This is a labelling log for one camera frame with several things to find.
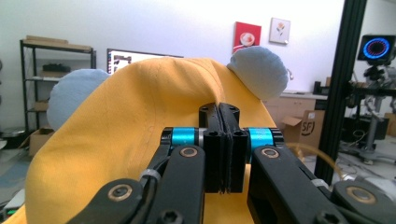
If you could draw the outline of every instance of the metal shelving unit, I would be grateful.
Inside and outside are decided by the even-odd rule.
[[[79,68],[96,68],[96,51],[89,46],[70,45],[66,41],[51,41],[57,39],[22,39],[21,45],[21,72],[22,72],[22,89],[23,89],[23,109],[24,109],[24,125],[26,133],[31,133],[39,129],[44,122],[43,117],[46,111],[37,111],[34,109],[34,103],[42,99],[44,94],[50,95],[50,90],[57,83],[56,79],[46,80],[40,77],[39,60],[62,62],[63,52],[65,58],[76,55],[76,61],[81,61],[83,67]],[[39,59],[37,56],[46,56],[55,52],[60,54],[56,58]]]

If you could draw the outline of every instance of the floor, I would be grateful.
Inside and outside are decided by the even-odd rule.
[[[0,150],[0,206],[24,188],[31,160],[25,149]]]
[[[375,151],[396,156],[396,137],[387,136],[386,139],[376,140],[375,143],[377,145]],[[0,209],[24,188],[31,159],[26,149],[0,149]],[[313,172],[316,157],[305,157],[304,164]],[[336,164],[341,169],[344,179],[373,176],[393,181],[393,187],[396,188],[396,163],[394,161],[382,159],[368,165],[356,156],[339,153]],[[335,183],[339,180],[339,176],[334,174],[332,182]]]

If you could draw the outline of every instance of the black equipment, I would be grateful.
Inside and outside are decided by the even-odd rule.
[[[239,113],[233,105],[203,105],[198,128],[165,128],[139,181],[106,184],[68,223],[202,223],[205,194],[241,192],[247,163],[255,223],[396,220],[395,204],[377,189],[344,181],[330,192],[278,129],[239,128]]]
[[[70,66],[61,63],[49,63],[43,65],[43,71],[47,72],[70,72]]]
[[[367,164],[373,164],[375,160],[388,159],[396,163],[396,157],[375,151],[375,134],[379,122],[384,119],[379,117],[382,100],[385,96],[391,96],[390,107],[396,113],[396,70],[389,67],[390,62],[396,56],[396,35],[364,35],[361,38],[361,47],[358,60],[366,61],[371,65],[366,69],[366,86],[350,82],[349,107],[358,107],[357,121],[360,119],[360,102],[364,99],[368,111],[371,114],[370,127],[365,137],[366,143],[363,147],[341,144],[340,152],[358,154]]]

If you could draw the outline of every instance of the yellow cloth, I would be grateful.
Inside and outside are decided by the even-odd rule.
[[[262,104],[226,66],[210,59],[133,63],[100,85],[35,155],[25,206],[6,223],[65,223],[104,184],[138,179],[164,127],[198,127],[198,108],[240,108],[241,127],[275,127]],[[241,194],[206,194],[204,223],[252,223],[248,173]]]

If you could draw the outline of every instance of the cardboard box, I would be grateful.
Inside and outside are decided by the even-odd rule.
[[[49,101],[37,101],[35,102],[35,111],[47,111],[49,108]]]
[[[324,110],[305,110],[302,118],[283,118],[282,122],[286,125],[283,131],[285,142],[303,143],[318,148],[324,113]]]
[[[389,119],[387,135],[396,137],[396,114],[385,113],[385,118]]]
[[[54,131],[51,128],[40,128],[31,133],[30,136],[23,141],[20,147],[29,146],[29,156],[33,157],[37,151],[46,144],[53,134]]]
[[[332,78],[331,77],[326,77],[326,84],[325,87],[330,87],[330,83],[332,82]]]

